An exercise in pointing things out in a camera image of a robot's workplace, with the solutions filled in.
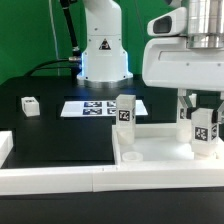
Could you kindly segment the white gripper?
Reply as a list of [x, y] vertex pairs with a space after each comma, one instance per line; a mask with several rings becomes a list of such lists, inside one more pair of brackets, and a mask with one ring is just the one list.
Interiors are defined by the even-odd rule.
[[142, 78], [146, 85], [178, 88], [180, 118], [192, 107], [186, 89], [220, 91], [212, 122], [224, 123], [224, 5], [177, 5], [151, 20]]

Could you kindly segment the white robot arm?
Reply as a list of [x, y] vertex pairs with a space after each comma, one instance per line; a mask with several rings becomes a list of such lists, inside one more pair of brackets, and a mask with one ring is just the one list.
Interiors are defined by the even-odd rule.
[[[224, 123], [224, 0], [164, 0], [173, 10], [151, 20], [143, 54], [146, 85], [176, 88], [184, 108], [188, 90], [217, 91], [213, 120]], [[130, 76], [121, 40], [121, 10], [113, 0], [83, 0], [87, 47], [82, 82], [101, 86]]]

